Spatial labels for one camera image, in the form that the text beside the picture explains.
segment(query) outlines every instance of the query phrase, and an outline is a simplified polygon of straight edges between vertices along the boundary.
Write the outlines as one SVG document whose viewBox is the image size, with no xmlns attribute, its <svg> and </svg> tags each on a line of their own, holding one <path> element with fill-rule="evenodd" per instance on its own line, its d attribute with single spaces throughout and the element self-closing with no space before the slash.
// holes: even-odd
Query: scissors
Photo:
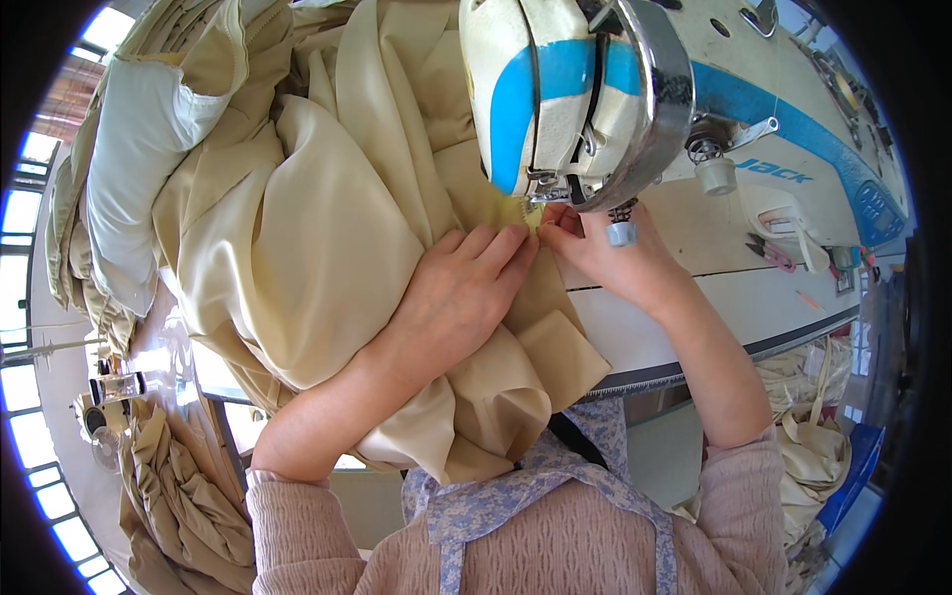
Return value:
<svg viewBox="0 0 952 595">
<path fill-rule="evenodd" d="M 767 242 L 759 235 L 754 235 L 753 233 L 747 233 L 747 235 L 750 236 L 750 239 L 752 239 L 754 243 L 746 244 L 746 246 L 765 261 L 783 272 L 792 273 L 797 269 L 797 264 L 793 262 L 793 259 L 781 252 L 779 248 Z"/>
</svg>

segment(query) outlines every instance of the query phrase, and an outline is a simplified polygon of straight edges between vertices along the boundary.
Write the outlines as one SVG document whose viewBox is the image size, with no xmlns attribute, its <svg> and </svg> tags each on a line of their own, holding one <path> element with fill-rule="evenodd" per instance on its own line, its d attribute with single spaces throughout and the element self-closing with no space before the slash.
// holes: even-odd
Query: sewing machine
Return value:
<svg viewBox="0 0 952 595">
<path fill-rule="evenodd" d="M 531 208 L 608 211 L 615 246 L 637 241 L 633 198 L 651 199 L 656 222 L 657 206 L 676 204 L 662 213 L 668 224 L 706 240 L 693 245 L 705 266 L 688 268 L 755 359 L 856 319 L 860 292 L 837 287 L 825 248 L 885 244 L 908 217 L 902 168 L 869 91 L 777 21 L 774 0 L 460 7 L 489 181 Z M 784 274 L 743 254 L 748 231 L 804 266 Z M 679 259 L 684 248 L 673 250 Z M 614 366 L 596 393 L 677 382 L 657 325 L 560 270 L 589 340 Z M 855 269 L 845 275 L 859 285 Z"/>
<path fill-rule="evenodd" d="M 488 179 L 534 205 L 609 211 L 618 246 L 636 241 L 632 198 L 694 177 L 712 201 L 738 192 L 751 230 L 795 242 L 814 273 L 823 247 L 896 238 L 907 199 L 868 91 L 778 29 L 774 0 L 681 4 L 465 0 Z"/>
</svg>

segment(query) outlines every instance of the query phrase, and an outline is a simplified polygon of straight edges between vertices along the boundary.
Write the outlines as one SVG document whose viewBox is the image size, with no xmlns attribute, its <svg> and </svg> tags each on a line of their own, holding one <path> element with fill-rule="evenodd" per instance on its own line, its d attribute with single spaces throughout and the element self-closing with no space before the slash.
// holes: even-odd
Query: woman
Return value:
<svg viewBox="0 0 952 595">
<path fill-rule="evenodd" d="M 612 248 L 605 213 L 549 206 L 538 237 L 667 333 L 711 444 L 696 525 L 631 486 L 612 400 L 565 412 L 597 447 L 587 457 L 546 430 L 516 470 L 487 482 L 439 487 L 412 469 L 407 526 L 361 559 L 328 490 L 334 463 L 489 337 L 539 245 L 519 226 L 452 231 L 421 259 L 377 337 L 262 432 L 248 491 L 255 592 L 778 592 L 783 461 L 764 387 L 644 206 L 633 219 L 639 242 Z"/>
</svg>

